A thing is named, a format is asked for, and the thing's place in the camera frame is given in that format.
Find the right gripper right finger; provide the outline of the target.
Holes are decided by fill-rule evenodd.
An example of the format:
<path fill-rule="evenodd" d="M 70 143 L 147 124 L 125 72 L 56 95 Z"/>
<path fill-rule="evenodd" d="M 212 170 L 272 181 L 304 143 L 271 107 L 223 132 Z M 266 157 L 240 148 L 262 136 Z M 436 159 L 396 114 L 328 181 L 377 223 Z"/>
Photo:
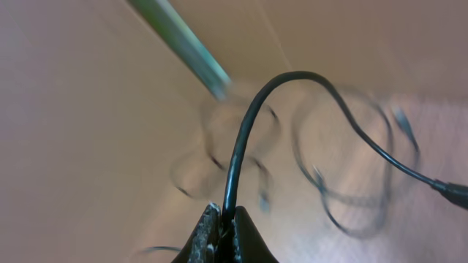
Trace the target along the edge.
<path fill-rule="evenodd" d="M 237 206 L 234 218 L 234 262 L 278 263 L 245 207 Z"/>

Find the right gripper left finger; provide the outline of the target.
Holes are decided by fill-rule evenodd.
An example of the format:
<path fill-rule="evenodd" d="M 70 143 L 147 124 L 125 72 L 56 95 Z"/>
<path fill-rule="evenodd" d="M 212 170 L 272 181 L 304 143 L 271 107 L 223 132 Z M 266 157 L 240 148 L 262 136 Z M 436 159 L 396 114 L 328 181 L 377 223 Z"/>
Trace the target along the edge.
<path fill-rule="evenodd" d="M 221 210 L 210 202 L 172 263 L 214 263 L 220 238 Z"/>

